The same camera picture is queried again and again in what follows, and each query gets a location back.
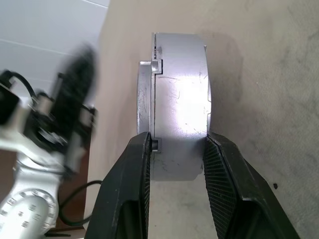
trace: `floor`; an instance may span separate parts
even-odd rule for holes
[[[136,134],[138,62],[150,59],[151,33],[196,33],[207,44],[212,130],[278,184],[273,191],[300,237],[318,238],[318,12],[317,0],[112,0],[89,180],[104,178]],[[151,191],[149,238],[216,238],[202,175],[152,182]],[[86,214],[96,192],[88,190]]]

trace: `black cable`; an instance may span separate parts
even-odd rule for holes
[[[70,226],[70,227],[81,227],[83,226],[85,223],[89,222],[90,219],[91,219],[91,216],[88,216],[87,218],[83,219],[83,220],[80,220],[80,221],[77,221],[77,222],[72,222],[71,220],[69,220],[64,214],[63,214],[63,208],[65,207],[66,204],[68,204],[72,199],[73,197],[78,194],[79,192],[81,192],[83,189],[86,189],[87,187],[93,185],[93,184],[102,184],[102,181],[101,180],[95,180],[95,181],[92,181],[92,182],[89,182],[89,183],[86,183],[80,187],[78,187],[77,189],[75,189],[71,194],[70,196],[68,196],[61,204],[59,203],[59,218],[61,219],[61,221]]]
[[[20,75],[19,73],[17,72],[14,72],[14,71],[11,71],[11,74],[12,76],[16,77],[18,80],[21,81],[22,84],[24,84],[24,86],[26,87],[26,89],[28,90],[31,98],[35,98],[36,95],[35,95],[35,92],[32,88],[32,86],[30,85],[29,81],[26,80],[25,77],[23,77],[22,75]]]
[[[70,234],[62,234],[62,233],[46,233],[44,234],[46,238],[70,238]]]

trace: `aluminum part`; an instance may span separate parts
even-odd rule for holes
[[[85,148],[80,146],[81,142],[81,136],[73,132],[64,162],[64,167],[69,168],[72,172],[79,172],[81,159],[86,152]]]
[[[63,170],[17,155],[14,185],[0,205],[0,238],[37,238],[55,227]]]
[[[49,97],[39,96],[34,110],[38,111],[39,113],[45,116],[49,116],[52,105],[53,105],[53,101]]]
[[[153,34],[151,62],[140,63],[138,78],[138,133],[152,135],[153,180],[193,180],[202,172],[210,102],[203,41]]]
[[[52,167],[63,165],[63,154],[47,152],[23,135],[24,124],[30,111],[31,107],[16,107],[8,124],[0,127],[0,149],[21,152],[40,164]]]
[[[86,126],[89,127],[92,122],[92,113],[87,108],[82,108],[80,112],[80,122]]]

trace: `white wall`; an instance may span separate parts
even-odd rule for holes
[[[83,43],[97,47],[109,0],[1,0],[0,71],[49,91],[63,59]],[[17,84],[21,97],[26,89]]]

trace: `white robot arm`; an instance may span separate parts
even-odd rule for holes
[[[17,152],[14,185],[0,204],[0,238],[40,238],[55,227],[58,188],[77,172],[90,140],[95,109],[83,102],[93,76],[93,52],[86,50],[59,74],[51,97],[26,85],[27,107],[10,91],[12,77],[25,79],[0,76],[0,149]]]

